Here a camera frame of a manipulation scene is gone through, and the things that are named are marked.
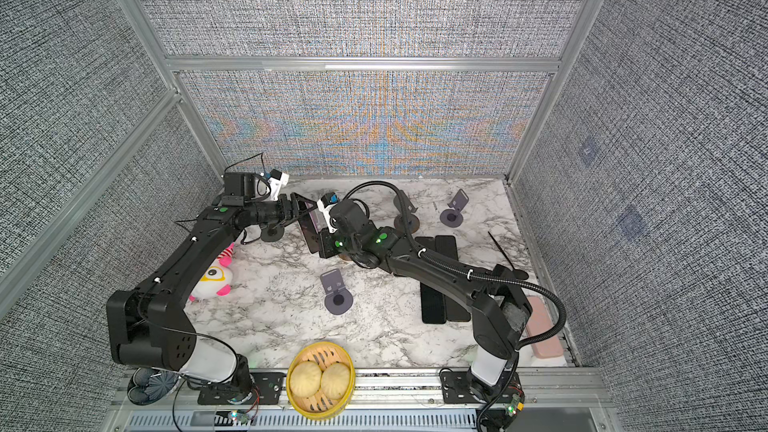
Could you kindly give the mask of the phone pink case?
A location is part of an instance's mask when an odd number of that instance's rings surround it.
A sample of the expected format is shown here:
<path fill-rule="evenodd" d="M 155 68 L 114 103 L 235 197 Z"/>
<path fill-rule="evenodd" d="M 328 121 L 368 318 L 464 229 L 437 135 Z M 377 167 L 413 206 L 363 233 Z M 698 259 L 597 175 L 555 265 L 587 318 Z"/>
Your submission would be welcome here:
<path fill-rule="evenodd" d="M 325 218 L 326 204 L 321 198 L 317 201 L 300 196 L 299 226 L 301 228 L 309 252 L 321 258 L 328 256 L 328 240 L 330 232 Z"/>

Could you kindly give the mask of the wooden base stand front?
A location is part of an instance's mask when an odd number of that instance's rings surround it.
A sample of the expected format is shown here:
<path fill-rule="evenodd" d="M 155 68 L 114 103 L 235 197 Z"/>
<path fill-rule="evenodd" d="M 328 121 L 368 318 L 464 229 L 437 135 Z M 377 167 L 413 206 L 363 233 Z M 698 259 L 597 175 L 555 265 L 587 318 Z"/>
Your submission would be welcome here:
<path fill-rule="evenodd" d="M 418 208 L 411 202 L 407 194 L 402 190 L 397 192 L 393 204 L 398 211 L 398 215 L 394 219 L 394 228 L 401 233 L 406 231 L 411 234 L 416 233 L 420 228 L 420 220 L 416 216 Z"/>

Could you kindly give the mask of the black phone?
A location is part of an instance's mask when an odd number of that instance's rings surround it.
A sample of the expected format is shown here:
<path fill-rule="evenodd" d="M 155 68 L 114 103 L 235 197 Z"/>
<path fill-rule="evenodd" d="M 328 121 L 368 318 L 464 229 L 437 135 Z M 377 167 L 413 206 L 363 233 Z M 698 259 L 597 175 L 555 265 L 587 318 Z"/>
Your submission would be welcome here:
<path fill-rule="evenodd" d="M 433 288 L 420 284 L 421 320 L 424 324 L 440 325 L 447 322 L 445 297 Z"/>
<path fill-rule="evenodd" d="M 428 250 L 435 250 L 434 237 L 416 237 L 415 241 L 423 248 L 426 248 Z"/>
<path fill-rule="evenodd" d="M 447 322 L 466 323 L 471 321 L 471 314 L 458 302 L 445 298 L 445 317 Z"/>
<path fill-rule="evenodd" d="M 456 237 L 453 235 L 438 235 L 434 237 L 434 250 L 453 261 L 458 260 Z"/>

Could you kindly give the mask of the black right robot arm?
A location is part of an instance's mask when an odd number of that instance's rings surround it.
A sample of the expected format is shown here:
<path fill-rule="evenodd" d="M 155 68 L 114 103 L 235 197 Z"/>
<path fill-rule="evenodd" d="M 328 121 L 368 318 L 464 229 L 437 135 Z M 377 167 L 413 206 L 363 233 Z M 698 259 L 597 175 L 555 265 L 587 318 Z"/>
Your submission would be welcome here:
<path fill-rule="evenodd" d="M 327 194 L 317 202 L 326 225 L 319 231 L 319 255 L 343 255 L 364 269 L 381 269 L 436 290 L 470 314 L 477 354 L 467 372 L 472 395 L 488 403 L 507 388 L 501 380 L 514 370 L 519 351 L 558 335 L 566 324 L 566 308 L 551 291 L 519 280 L 498 265 L 489 271 L 451 259 L 417 242 L 407 232 L 378 227 L 352 199 Z M 558 312 L 546 331 L 524 337 L 533 307 L 524 291 L 548 299 Z"/>

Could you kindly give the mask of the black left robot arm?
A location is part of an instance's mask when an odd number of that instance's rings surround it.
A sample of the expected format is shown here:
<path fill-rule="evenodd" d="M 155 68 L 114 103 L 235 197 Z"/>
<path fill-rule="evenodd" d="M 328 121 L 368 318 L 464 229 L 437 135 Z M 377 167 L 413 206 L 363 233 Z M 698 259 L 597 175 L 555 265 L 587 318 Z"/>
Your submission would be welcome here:
<path fill-rule="evenodd" d="M 224 341 L 195 331 L 185 305 L 210 266 L 251 226 L 284 228 L 315 210 L 295 193 L 272 199 L 255 173 L 227 172 L 224 189 L 201 211 L 178 248 L 131 290 L 106 302 L 112 359 L 117 364 L 173 371 L 211 387 L 248 394 L 246 358 Z"/>

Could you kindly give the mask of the dark grey round stand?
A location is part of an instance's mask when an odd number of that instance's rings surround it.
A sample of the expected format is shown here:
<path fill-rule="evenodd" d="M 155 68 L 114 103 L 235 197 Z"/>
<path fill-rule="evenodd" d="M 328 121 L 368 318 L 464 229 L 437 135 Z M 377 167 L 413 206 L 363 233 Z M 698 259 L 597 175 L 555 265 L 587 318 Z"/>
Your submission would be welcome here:
<path fill-rule="evenodd" d="M 260 240 L 266 243 L 280 241 L 285 233 L 285 227 L 280 224 L 269 225 L 261 229 Z"/>

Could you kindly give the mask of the purple round stand front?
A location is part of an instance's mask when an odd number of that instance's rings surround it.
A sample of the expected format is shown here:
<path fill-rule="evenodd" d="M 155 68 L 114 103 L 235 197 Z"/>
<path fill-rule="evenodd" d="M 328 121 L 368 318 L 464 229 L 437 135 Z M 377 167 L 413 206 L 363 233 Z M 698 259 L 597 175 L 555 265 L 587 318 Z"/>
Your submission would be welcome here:
<path fill-rule="evenodd" d="M 320 281 L 325 294 L 324 306 L 328 312 L 340 316 L 351 309 L 354 299 L 347 289 L 339 269 L 333 269 L 322 274 Z"/>

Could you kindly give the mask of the purple round stand right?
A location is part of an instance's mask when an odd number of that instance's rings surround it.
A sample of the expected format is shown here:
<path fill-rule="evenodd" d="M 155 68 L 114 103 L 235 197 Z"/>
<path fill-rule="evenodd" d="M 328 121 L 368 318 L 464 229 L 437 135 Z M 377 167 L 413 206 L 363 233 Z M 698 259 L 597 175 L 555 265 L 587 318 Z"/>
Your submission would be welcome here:
<path fill-rule="evenodd" d="M 447 208 L 440 214 L 440 222 L 450 228 L 458 228 L 464 221 L 463 211 L 470 199 L 463 189 L 459 189 Z"/>

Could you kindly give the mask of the pink striped plush toy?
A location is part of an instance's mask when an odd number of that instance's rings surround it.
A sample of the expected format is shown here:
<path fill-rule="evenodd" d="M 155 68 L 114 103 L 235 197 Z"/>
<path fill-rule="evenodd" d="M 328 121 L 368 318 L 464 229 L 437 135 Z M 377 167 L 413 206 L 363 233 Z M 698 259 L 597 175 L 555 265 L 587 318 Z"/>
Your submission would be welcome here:
<path fill-rule="evenodd" d="M 230 266 L 234 257 L 234 245 L 230 244 L 208 267 L 200 281 L 192 290 L 191 302 L 224 297 L 230 294 L 234 274 Z"/>

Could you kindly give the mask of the right steamed bun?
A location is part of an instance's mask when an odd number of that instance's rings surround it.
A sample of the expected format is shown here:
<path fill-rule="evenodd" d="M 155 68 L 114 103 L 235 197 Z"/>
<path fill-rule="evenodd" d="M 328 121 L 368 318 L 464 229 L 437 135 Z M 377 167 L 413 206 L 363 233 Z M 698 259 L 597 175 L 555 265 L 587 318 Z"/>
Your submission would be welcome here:
<path fill-rule="evenodd" d="M 331 400 L 340 400 L 347 391 L 351 379 L 350 368 L 344 363 L 328 366 L 321 377 L 321 390 Z"/>

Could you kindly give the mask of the steamed bun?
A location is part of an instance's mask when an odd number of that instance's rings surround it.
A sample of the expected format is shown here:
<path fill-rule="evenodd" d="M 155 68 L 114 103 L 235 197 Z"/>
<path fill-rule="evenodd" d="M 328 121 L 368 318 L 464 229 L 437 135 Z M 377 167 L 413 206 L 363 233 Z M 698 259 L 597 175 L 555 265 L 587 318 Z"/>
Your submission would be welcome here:
<path fill-rule="evenodd" d="M 323 371 L 313 361 L 298 363 L 291 373 L 289 388 L 293 396 L 306 399 L 314 396 L 321 387 Z"/>
<path fill-rule="evenodd" d="M 321 377 L 321 390 L 331 400 L 340 400 L 347 391 L 351 379 L 350 368 L 344 363 L 328 366 Z"/>

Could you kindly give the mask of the left steamed bun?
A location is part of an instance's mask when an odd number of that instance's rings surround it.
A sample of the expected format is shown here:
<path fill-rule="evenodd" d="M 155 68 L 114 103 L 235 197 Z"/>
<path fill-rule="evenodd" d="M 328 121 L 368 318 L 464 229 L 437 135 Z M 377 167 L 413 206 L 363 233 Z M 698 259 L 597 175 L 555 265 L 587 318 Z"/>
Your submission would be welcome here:
<path fill-rule="evenodd" d="M 306 399 L 314 396 L 321 387 L 323 371 L 313 361 L 298 363 L 291 373 L 289 388 L 293 396 Z"/>

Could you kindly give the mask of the yellow bamboo steamer basket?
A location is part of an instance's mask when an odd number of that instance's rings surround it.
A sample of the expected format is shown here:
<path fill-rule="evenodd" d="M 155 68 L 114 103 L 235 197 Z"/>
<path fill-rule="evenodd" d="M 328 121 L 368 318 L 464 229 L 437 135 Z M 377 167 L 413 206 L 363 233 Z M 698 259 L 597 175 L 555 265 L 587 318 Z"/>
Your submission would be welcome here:
<path fill-rule="evenodd" d="M 304 361 L 316 362 L 323 372 L 333 363 L 346 364 L 351 371 L 351 379 L 346 394 L 340 400 L 331 400 L 323 394 L 320 387 L 319 391 L 310 398 L 295 398 L 290 391 L 289 380 L 294 367 Z M 330 419 L 344 410 L 352 397 L 355 381 L 356 371 L 349 353 L 334 342 L 316 342 L 302 349 L 294 358 L 288 369 L 286 389 L 289 402 L 297 412 L 307 419 L 320 421 Z"/>

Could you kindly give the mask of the pink rectangular case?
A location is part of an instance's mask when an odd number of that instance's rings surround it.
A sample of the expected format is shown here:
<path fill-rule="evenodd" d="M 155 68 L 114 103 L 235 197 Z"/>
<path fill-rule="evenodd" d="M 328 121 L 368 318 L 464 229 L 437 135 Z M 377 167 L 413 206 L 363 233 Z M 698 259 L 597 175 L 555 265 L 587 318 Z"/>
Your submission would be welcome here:
<path fill-rule="evenodd" d="M 527 300 L 532 307 L 532 315 L 526 324 L 527 335 L 536 336 L 549 331 L 554 323 L 552 322 L 548 308 L 543 299 L 539 296 L 528 296 Z M 564 357 L 563 347 L 556 336 L 534 343 L 531 348 L 537 359 L 555 359 Z"/>

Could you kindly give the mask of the aluminium frame rail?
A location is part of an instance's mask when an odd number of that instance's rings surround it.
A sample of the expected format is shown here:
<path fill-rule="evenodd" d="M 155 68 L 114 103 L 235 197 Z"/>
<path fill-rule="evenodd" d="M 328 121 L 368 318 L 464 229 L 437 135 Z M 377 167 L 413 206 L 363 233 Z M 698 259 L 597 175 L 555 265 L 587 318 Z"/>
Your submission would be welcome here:
<path fill-rule="evenodd" d="M 101 425 L 103 431 L 473 431 L 482 404 L 447 384 L 437 368 L 360 368 L 352 397 L 338 415 L 310 420 L 294 410 L 282 385 L 278 402 L 253 409 L 200 405 L 199 393 L 178 385 L 159 401 L 138 406 L 122 383 Z M 485 413 L 509 418 L 513 431 L 620 431 L 623 426 L 598 370 L 521 368 L 522 408 L 511 396 Z"/>

